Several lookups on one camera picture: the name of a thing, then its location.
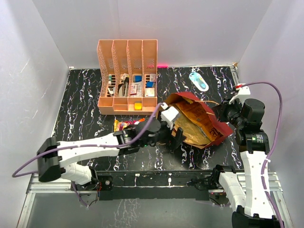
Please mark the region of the red brown paper bag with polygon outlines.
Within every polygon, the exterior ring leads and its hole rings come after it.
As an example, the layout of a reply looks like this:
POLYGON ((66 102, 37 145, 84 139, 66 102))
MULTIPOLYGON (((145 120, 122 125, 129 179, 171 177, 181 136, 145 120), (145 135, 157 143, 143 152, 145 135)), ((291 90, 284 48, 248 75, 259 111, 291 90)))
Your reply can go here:
POLYGON ((204 148, 207 148, 207 147, 210 147, 210 146, 213 146, 213 145, 219 145, 221 144, 229 135, 231 135, 233 133, 232 129, 229 127, 229 125, 227 123, 222 123, 222 122, 219 122, 212 109, 210 107, 208 107, 207 103, 208 101, 201 101, 199 100, 199 98, 197 98, 193 93, 191 92, 179 92, 179 93, 173 93, 171 95, 169 95, 169 97, 164 100, 164 102, 168 105, 168 106, 174 106, 175 107, 175 104, 178 103, 178 102, 181 102, 185 100, 186 102, 188 103, 198 103, 200 105, 202 105, 202 107, 205 109, 205 111, 207 112, 207 114, 209 115, 209 118, 214 126, 215 129, 217 129, 221 134, 222 136, 213 141, 213 142, 210 142, 209 144, 207 144, 206 146, 195 146, 195 145, 192 145, 192 144, 189 144, 191 146, 194 146, 194 147, 197 147, 199 149, 204 149, 204 148))

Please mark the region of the orange snack packet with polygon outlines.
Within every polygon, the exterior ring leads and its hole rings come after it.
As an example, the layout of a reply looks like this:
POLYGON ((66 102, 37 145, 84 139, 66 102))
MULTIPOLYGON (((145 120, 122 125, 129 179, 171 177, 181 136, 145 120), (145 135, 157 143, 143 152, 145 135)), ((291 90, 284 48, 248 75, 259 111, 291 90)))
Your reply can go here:
POLYGON ((209 115, 202 105, 195 102, 190 104, 183 100, 176 103, 175 107, 180 113, 183 113, 194 124, 199 126, 211 142, 219 139, 222 136, 222 134, 214 128, 209 115))

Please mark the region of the colourful candy snack bag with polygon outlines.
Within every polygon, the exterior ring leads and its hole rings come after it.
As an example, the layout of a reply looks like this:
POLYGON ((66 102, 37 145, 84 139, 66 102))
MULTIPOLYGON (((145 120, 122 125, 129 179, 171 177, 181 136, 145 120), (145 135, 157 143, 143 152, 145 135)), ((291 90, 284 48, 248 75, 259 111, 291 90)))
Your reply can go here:
POLYGON ((114 121, 114 132, 121 131, 125 129, 129 125, 138 124, 139 122, 145 121, 145 118, 139 119, 139 120, 133 120, 133 121, 114 121))

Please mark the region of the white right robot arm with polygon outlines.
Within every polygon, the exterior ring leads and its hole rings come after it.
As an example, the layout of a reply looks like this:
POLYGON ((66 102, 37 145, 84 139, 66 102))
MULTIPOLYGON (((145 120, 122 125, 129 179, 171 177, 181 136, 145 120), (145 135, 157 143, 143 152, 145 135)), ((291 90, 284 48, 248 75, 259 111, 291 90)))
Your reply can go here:
POLYGON ((265 105, 256 99, 222 101, 212 108, 220 122, 235 127, 236 142, 244 166, 245 187, 242 187, 236 171, 230 166, 217 165, 213 169, 211 183, 223 188, 233 209, 234 228, 283 228, 284 222, 270 197, 267 156, 269 139, 261 129, 265 105))

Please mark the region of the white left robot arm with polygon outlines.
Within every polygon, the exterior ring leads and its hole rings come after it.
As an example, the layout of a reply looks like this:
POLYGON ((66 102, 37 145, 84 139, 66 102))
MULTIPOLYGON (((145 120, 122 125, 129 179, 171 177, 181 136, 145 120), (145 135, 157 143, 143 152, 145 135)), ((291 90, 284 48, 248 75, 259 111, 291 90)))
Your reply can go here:
POLYGON ((185 138, 181 127, 174 130, 166 121, 156 118, 89 140, 58 142, 50 137, 37 151, 38 180, 51 182, 62 178, 92 190, 98 184, 96 173, 88 165, 80 165, 80 161, 136 153, 157 143, 164 143, 174 151, 185 138))

